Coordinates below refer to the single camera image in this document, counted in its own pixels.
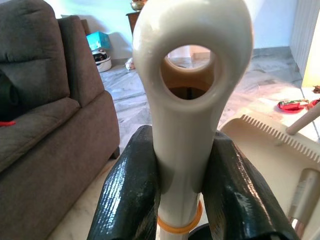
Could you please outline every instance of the blue box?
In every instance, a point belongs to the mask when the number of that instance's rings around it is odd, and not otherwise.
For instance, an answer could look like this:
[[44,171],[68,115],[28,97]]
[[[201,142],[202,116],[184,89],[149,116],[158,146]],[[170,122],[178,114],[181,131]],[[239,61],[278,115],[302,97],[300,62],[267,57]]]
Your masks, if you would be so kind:
[[110,48],[110,40],[108,34],[105,34],[100,31],[96,31],[88,36],[86,36],[86,39],[89,43],[89,47],[91,51],[94,51],[96,49],[109,49]]

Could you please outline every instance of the orange ring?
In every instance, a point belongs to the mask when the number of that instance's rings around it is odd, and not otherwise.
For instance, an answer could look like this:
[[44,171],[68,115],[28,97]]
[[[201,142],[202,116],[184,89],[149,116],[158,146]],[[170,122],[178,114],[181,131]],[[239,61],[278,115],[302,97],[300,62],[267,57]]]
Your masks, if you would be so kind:
[[202,204],[199,201],[195,218],[188,226],[185,226],[185,227],[172,227],[172,226],[169,226],[169,225],[165,224],[160,219],[159,216],[158,216],[158,225],[163,230],[165,230],[166,232],[171,233],[171,234],[179,234],[179,235],[188,234],[192,229],[194,229],[198,225],[198,223],[200,222],[201,215],[202,215]]

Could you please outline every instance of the gray fabric sofa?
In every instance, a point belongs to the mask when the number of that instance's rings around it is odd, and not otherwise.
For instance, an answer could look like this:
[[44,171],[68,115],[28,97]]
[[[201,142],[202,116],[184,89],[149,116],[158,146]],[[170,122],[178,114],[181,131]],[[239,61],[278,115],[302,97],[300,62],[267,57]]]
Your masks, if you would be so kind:
[[113,155],[119,127],[81,21],[0,4],[0,69],[26,111],[0,127],[0,239],[44,240]]

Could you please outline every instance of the wooden side table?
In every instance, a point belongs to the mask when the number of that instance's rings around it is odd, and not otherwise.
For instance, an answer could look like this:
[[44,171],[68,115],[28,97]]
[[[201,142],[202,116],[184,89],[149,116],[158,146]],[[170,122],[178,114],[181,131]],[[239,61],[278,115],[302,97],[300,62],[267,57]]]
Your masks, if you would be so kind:
[[139,14],[140,14],[139,11],[126,14],[126,16],[128,16],[128,18],[129,18],[129,23],[130,23],[130,28],[131,28],[132,34],[134,33],[134,29],[135,29]]

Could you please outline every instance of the broom handle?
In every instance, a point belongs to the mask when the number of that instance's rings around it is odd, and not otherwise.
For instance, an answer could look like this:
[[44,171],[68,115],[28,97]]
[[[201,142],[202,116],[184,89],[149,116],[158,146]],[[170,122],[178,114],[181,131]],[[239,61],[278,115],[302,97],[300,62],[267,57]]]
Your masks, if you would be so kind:
[[295,135],[309,123],[314,121],[320,116],[320,103],[311,108],[305,115],[298,119],[294,124],[286,129],[286,133],[289,135]]

